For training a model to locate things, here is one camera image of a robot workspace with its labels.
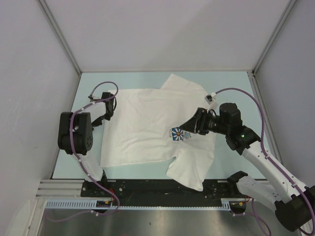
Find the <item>white wall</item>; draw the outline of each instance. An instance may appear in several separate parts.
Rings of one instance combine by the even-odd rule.
[[[257,80],[284,164],[315,184],[315,1],[301,0]]]
[[[0,235],[57,151],[78,75],[35,0],[0,2]]]
[[[289,0],[46,0],[80,68],[251,70]]]

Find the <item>workstation enclosure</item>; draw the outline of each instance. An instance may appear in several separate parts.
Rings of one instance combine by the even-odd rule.
[[[181,186],[161,176],[169,163],[133,166],[105,171],[117,184],[137,179],[147,180],[148,187],[180,189],[168,209],[149,206],[146,196],[137,200],[141,204],[132,203],[135,208],[110,216],[47,220],[47,214],[61,219],[91,208],[80,205],[86,203],[80,197],[84,176],[73,159],[59,152],[57,136],[61,112],[85,105],[83,98],[102,81],[114,81],[120,89],[158,89],[174,73],[207,92],[247,90],[265,112],[271,152],[296,177],[314,185],[313,1],[0,4],[1,235],[263,235],[254,217],[231,216],[229,198],[218,189],[224,190],[224,180],[239,170],[262,182],[265,178],[219,136],[205,180],[209,192],[191,198],[187,207],[178,201]],[[260,133],[260,117],[249,99],[233,92],[221,96],[223,102],[237,103],[244,122]],[[205,198],[214,194],[220,195],[219,204]],[[265,206],[257,203],[256,208],[273,235],[301,235],[287,231]],[[304,228],[310,232],[312,224]]]

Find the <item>white cloth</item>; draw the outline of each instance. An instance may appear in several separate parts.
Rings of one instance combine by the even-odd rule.
[[[198,107],[209,108],[206,94],[200,85],[173,74],[161,89],[120,90],[114,116],[105,123],[101,167],[164,161],[175,156],[166,174],[202,191],[214,159],[216,136],[191,134],[178,127]]]

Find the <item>gray floor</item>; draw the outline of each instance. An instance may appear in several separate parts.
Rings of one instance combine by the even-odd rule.
[[[266,207],[257,212],[270,226],[273,236],[297,236],[283,228]],[[61,219],[78,210],[47,209],[51,218]],[[62,223],[44,220],[40,236],[263,236],[255,218],[232,217],[227,211],[120,210],[111,216],[90,213]]]

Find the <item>tabletop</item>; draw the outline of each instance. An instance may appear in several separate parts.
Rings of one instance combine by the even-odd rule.
[[[189,81],[200,84],[208,93],[227,87],[243,89],[253,95],[250,81],[246,72],[173,72]],[[119,73],[83,73],[73,102],[72,110],[78,110],[89,103],[88,96],[92,89],[104,81],[115,82],[119,89],[159,89],[171,75],[171,72],[119,72]],[[113,85],[104,84],[96,89],[95,96],[101,97],[103,91],[115,89]],[[255,103],[238,91],[225,91],[217,95],[219,104],[224,102],[236,103],[242,114],[243,124],[261,132],[261,119]],[[104,125],[93,131],[93,147],[91,151],[100,161],[101,144]],[[173,159],[163,162],[134,164],[104,168],[108,178],[127,179],[169,179],[166,171]],[[248,160],[232,151],[226,144],[223,135],[217,135],[215,158],[206,175],[206,179],[228,178],[237,171],[244,171],[253,178],[265,178]],[[84,173],[76,160],[60,150],[53,179],[83,179]]]

